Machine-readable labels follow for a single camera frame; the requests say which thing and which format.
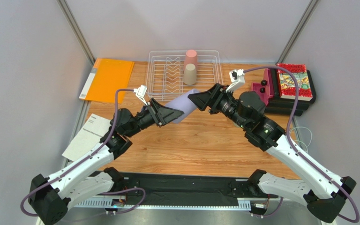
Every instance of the pink cup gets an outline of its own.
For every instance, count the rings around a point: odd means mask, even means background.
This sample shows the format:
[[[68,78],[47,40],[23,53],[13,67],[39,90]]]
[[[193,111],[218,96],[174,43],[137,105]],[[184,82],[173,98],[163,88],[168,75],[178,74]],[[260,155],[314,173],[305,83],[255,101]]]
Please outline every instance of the pink cup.
[[[198,57],[197,57],[197,53],[195,50],[188,50],[186,52],[186,58],[184,59],[184,67],[186,68],[187,64],[194,64],[195,65],[195,69],[198,69]]]

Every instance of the white wire dish rack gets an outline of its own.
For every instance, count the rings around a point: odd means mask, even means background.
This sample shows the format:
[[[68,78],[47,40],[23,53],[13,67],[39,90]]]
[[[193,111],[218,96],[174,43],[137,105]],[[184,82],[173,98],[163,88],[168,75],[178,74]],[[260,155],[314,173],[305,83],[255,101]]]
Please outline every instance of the white wire dish rack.
[[[198,70],[194,85],[183,83],[186,51],[151,51],[148,60],[147,94],[157,101],[168,102],[192,89],[206,91],[223,83],[218,51],[197,50]]]

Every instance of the gray floor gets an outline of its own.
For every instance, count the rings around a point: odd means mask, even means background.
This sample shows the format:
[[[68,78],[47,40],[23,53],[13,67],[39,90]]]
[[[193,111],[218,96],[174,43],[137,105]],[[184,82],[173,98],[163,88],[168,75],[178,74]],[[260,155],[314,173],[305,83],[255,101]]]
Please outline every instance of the gray floor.
[[[278,202],[271,201],[270,209],[274,210]],[[66,220],[86,218],[103,212],[102,209],[73,208],[65,216]],[[258,219],[249,212],[212,211],[212,210],[134,210],[122,215],[101,216],[76,225],[320,225],[320,221],[312,216],[306,207],[286,201],[276,215]]]

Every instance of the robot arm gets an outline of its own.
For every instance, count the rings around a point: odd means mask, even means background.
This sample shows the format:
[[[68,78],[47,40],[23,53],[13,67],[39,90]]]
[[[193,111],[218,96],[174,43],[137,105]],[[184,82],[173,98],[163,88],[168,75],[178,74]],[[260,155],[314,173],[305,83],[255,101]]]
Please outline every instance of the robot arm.
[[[144,100],[146,87],[135,90],[136,96]],[[57,180],[44,188],[39,189],[29,198],[29,204],[44,222],[55,224],[61,220],[67,211],[78,203],[103,192],[110,192],[115,185],[122,181],[123,176],[113,167],[93,178],[89,177],[94,171],[105,164],[112,162],[122,155],[132,145],[128,137],[132,137],[141,130],[156,124],[161,127],[177,119],[184,114],[183,111],[165,107],[153,98],[146,102],[146,109],[138,112],[135,116],[126,109],[118,110],[117,123],[112,136],[110,131],[100,139],[93,149],[87,152],[77,161],[47,177],[39,174],[33,178],[30,192],[36,190],[49,180]],[[104,141],[109,141],[97,153],[94,153]]]
[[[237,71],[230,72],[230,78],[234,80],[235,77],[243,78]],[[346,196],[299,155],[299,152],[303,151],[295,142],[292,144],[300,151],[295,152],[292,149],[284,129],[264,115],[266,105],[254,91],[243,92],[239,99],[235,99],[233,97],[235,89],[227,91],[231,87],[234,85],[223,86],[217,83],[208,91],[190,94],[188,98],[201,111],[209,107],[210,114],[223,113],[245,131],[245,137],[250,143],[282,161],[302,178],[302,180],[286,180],[257,170],[248,179],[252,186],[266,194],[275,194],[306,205],[317,218],[331,223],[344,206]],[[304,153],[304,156],[325,171],[349,194],[356,186],[352,178],[341,178],[308,154]]]

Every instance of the wooden tabletop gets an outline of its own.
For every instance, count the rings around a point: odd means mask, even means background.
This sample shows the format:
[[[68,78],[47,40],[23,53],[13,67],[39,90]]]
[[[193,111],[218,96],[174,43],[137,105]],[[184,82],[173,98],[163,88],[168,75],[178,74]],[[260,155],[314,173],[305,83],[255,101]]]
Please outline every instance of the wooden tabletop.
[[[147,62],[136,62],[128,88],[145,84]],[[230,84],[228,72],[248,69],[259,65],[222,64],[224,84]],[[246,84],[234,93],[234,97],[250,89],[251,82],[260,82],[263,70],[245,75]],[[133,93],[126,93],[120,108],[129,109],[135,115],[142,102]],[[92,102],[87,118],[92,114],[113,118],[114,104]],[[288,116],[267,115],[282,127]],[[248,142],[241,128],[223,114],[209,115],[195,110],[179,124],[164,127],[151,126],[130,140],[133,145],[118,159],[105,165],[121,172],[166,173],[209,176],[249,177],[256,169],[266,170],[279,177],[299,177],[278,159],[261,151]]]

